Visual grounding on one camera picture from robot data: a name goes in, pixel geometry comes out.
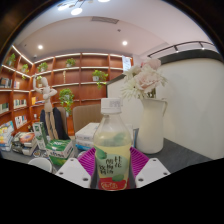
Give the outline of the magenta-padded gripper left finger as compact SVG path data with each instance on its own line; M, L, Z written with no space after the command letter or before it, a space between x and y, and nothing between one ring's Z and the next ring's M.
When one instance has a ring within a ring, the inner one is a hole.
M97 184L95 149L80 153L77 158L69 158L56 175L81 187L94 189Z

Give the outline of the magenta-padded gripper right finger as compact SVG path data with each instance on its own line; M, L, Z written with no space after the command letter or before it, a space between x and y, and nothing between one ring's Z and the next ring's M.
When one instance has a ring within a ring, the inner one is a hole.
M158 158L148 158L139 150L131 147L129 187L140 188L166 177L170 172Z

